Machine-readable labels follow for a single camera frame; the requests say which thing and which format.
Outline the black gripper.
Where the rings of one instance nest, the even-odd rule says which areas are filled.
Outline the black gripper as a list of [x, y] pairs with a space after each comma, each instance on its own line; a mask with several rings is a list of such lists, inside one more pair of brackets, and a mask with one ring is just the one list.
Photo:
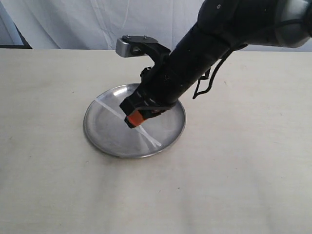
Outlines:
[[135, 43], [153, 61], [153, 67], [144, 68], [141, 83], [119, 105], [126, 114], [125, 123], [135, 128], [148, 119], [171, 109], [185, 89], [168, 71], [170, 49], [159, 43]]

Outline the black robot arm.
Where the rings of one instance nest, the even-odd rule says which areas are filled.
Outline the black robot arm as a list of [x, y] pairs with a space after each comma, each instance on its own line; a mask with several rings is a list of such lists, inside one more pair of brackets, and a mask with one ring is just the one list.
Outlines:
[[148, 55], [152, 67], [120, 107], [130, 128], [173, 108], [202, 80], [213, 82], [225, 60], [249, 45], [298, 48], [312, 37], [309, 0], [206, 0], [196, 23], [170, 50], [146, 36], [123, 36], [116, 52], [124, 58]]

